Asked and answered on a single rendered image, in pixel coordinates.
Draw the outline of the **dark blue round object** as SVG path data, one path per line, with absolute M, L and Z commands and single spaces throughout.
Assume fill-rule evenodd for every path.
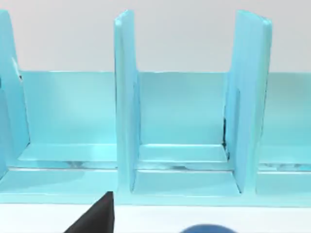
M 198 224 L 183 229 L 180 233 L 237 233 L 235 230 L 215 224 Z

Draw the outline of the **light blue rack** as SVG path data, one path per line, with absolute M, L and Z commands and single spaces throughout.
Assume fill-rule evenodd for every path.
M 311 72 L 270 72 L 272 24 L 238 11 L 228 72 L 26 71 L 0 10 L 0 203 L 311 207 Z

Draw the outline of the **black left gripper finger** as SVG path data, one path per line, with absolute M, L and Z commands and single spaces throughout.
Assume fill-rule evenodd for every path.
M 114 233 L 114 223 L 114 196 L 108 191 L 64 233 Z

